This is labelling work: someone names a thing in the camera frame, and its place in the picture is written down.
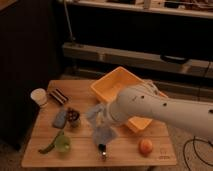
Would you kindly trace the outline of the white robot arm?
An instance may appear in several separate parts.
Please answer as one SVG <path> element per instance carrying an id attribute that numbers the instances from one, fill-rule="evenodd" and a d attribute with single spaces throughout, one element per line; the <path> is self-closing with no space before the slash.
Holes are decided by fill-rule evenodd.
<path id="1" fill-rule="evenodd" d="M 165 122 L 213 141 L 213 103 L 162 97 L 137 84 L 122 89 L 107 105 L 110 124 L 121 124 L 134 116 Z"/>

